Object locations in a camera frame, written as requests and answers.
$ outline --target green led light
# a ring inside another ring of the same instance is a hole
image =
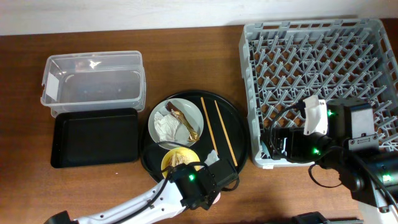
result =
[[[193,175],[193,174],[189,175],[189,180],[191,180],[191,181],[195,180],[195,175]]]
[[[331,112],[330,110],[328,110],[328,116],[331,116],[331,115],[333,115],[334,113],[333,112]]]
[[[383,175],[383,182],[392,181],[392,177],[390,175]]]
[[[321,152],[317,148],[313,148],[313,153],[317,155],[321,154]]]

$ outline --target white plate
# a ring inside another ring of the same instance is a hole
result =
[[[191,124],[192,128],[198,133],[200,138],[201,133],[203,131],[203,115],[201,114],[199,108],[196,105],[194,105],[191,101],[180,98],[173,98],[159,103],[150,113],[148,120],[148,130],[152,140],[154,142],[159,142],[159,135],[155,130],[155,124],[154,124],[155,114],[156,112],[159,112],[162,115],[169,114],[170,112],[168,112],[166,109],[166,104],[169,101],[172,102],[172,104],[176,108],[178,108],[181,112],[184,113],[185,118]],[[188,137],[189,137],[189,132],[187,128],[183,124],[180,124],[177,128],[177,132],[175,133],[176,142],[184,144],[186,146],[192,146],[195,142],[188,142]],[[164,149],[169,149],[169,150],[178,147],[173,144],[163,144],[160,146]]]

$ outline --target cable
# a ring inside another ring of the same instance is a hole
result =
[[[223,188],[221,189],[221,191],[225,191],[225,192],[234,191],[234,190],[236,190],[236,189],[238,188],[239,182],[240,182],[240,180],[239,180],[239,176],[238,176],[238,178],[235,180],[235,185],[234,185],[231,189],[226,188],[226,187],[223,187]]]
[[[308,168],[308,174],[310,175],[311,180],[314,181],[314,183],[316,183],[317,185],[319,185],[321,187],[324,187],[324,188],[329,188],[330,189],[330,188],[339,187],[339,186],[341,186],[343,184],[343,183],[340,183],[340,184],[338,184],[336,186],[325,186],[323,184],[320,184],[312,175],[312,168],[314,168],[315,166],[316,166],[316,164],[312,164],[310,166],[310,168]]]
[[[178,142],[161,141],[161,142],[155,142],[153,145],[159,146],[159,145],[161,145],[161,144],[174,144],[174,145],[176,145],[176,146],[181,146],[181,147],[185,147],[185,148],[187,148],[187,149],[191,149],[191,150],[194,151],[196,154],[198,154],[198,153],[196,152],[196,150],[194,150],[194,149],[192,149],[191,147],[186,146],[186,145],[184,145],[184,144],[180,144],[180,143],[178,143]],[[150,175],[159,174],[159,172],[154,172],[154,171],[150,170],[150,169],[147,167],[147,164],[146,164],[145,161],[144,161],[145,153],[147,152],[148,148],[149,148],[149,147],[145,147],[144,150],[141,152],[141,164],[142,164],[143,168],[144,168]]]
[[[162,184],[162,186],[160,187],[159,191],[157,192],[157,194],[155,195],[155,197],[150,200],[150,202],[148,202],[146,205],[144,205],[142,208],[138,209],[137,211],[135,211],[134,213],[118,220],[117,222],[114,222],[113,224],[120,224],[123,223],[125,221],[127,221],[130,218],[134,218],[136,215],[140,214],[141,212],[145,211],[147,208],[149,208],[151,205],[153,205],[153,203],[157,200],[157,198],[161,195],[161,193],[163,192],[163,190],[166,187],[166,184],[169,182],[170,178],[171,178],[171,167],[167,166],[164,170],[162,170],[162,172],[168,171],[167,176]]]
[[[380,181],[380,179],[370,170],[369,166],[355,153],[350,152],[350,156],[364,169],[364,171],[369,175],[369,177],[373,180],[373,182],[380,187],[380,189],[384,192],[384,197],[388,198],[390,203],[398,211],[398,205],[394,197],[391,195],[390,191],[387,190],[386,186]]]
[[[283,113],[285,113],[288,110],[295,109],[295,108],[297,108],[296,105],[292,105],[292,106],[288,106],[288,107],[284,108],[283,110],[281,110],[279,113],[276,114],[275,118],[271,122],[271,126],[269,127],[269,142],[270,142],[272,148],[275,150],[275,152],[278,153],[278,155],[280,155],[282,158],[284,158],[288,161],[292,161],[292,162],[299,163],[299,164],[306,164],[309,162],[317,161],[317,160],[321,159],[322,157],[324,157],[325,155],[329,154],[330,152],[340,149],[340,147],[332,146],[332,147],[328,148],[321,156],[317,157],[316,159],[308,159],[308,160],[291,159],[291,158],[287,157],[285,154],[283,154],[281,151],[279,151],[279,149],[277,147],[275,147],[274,141],[272,139],[272,130],[274,129],[274,124]]]

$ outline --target clear plastic container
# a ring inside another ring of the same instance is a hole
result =
[[[41,102],[64,112],[145,107],[146,81],[138,51],[53,55],[47,59]]]

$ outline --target black round tray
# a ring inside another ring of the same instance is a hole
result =
[[[218,108],[220,109],[221,116],[223,117],[225,129],[228,133],[229,141],[233,148],[236,162],[238,167],[237,172],[240,173],[246,159],[248,158],[249,151],[251,149],[249,129],[246,119],[240,115],[239,111],[234,105],[223,97],[214,93],[203,91],[203,90],[190,90],[176,93],[171,98],[183,98],[191,101],[195,104],[203,115],[203,132],[198,142],[196,142],[191,148],[193,148],[199,156],[199,159],[204,162],[207,159],[207,155],[213,150],[213,143],[211,141],[210,132],[208,129],[205,112],[201,104],[200,98],[203,97],[206,105],[206,110],[209,116],[211,128],[213,130],[216,147],[218,150],[218,157],[222,159],[228,159],[233,164],[232,155],[229,151],[228,143],[226,141],[224,131],[218,116],[215,100],[217,101]],[[157,174],[151,174],[152,178],[156,182],[160,182],[163,176],[160,174],[160,164],[164,155],[169,150],[163,149],[162,147],[155,144],[148,132],[148,119],[141,133],[140,139],[140,152],[146,150],[143,162],[150,170]]]

